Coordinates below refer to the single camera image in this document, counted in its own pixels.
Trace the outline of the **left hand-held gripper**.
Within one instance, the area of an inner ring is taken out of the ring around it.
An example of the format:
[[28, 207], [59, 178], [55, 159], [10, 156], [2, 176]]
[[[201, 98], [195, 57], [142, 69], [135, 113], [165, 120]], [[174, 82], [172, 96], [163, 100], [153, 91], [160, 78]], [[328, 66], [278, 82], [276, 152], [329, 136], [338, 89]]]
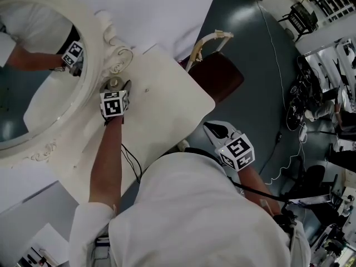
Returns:
[[100, 87], [101, 112], [104, 118], [122, 116], [128, 108], [128, 94], [132, 87], [132, 81], [127, 80], [122, 91], [110, 92], [110, 80]]

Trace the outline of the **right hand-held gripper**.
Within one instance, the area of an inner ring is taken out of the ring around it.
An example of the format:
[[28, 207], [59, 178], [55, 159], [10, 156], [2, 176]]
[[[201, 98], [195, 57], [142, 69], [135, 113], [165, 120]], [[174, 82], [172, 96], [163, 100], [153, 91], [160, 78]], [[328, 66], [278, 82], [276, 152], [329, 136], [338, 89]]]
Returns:
[[[206, 121], [203, 129], [210, 142], [218, 149], [217, 152], [223, 164], [236, 172], [246, 168], [255, 161], [254, 148], [247, 135], [240, 134], [237, 129], [226, 121]], [[221, 137], [231, 137], [236, 132], [237, 136], [228, 139], [222, 146]]]

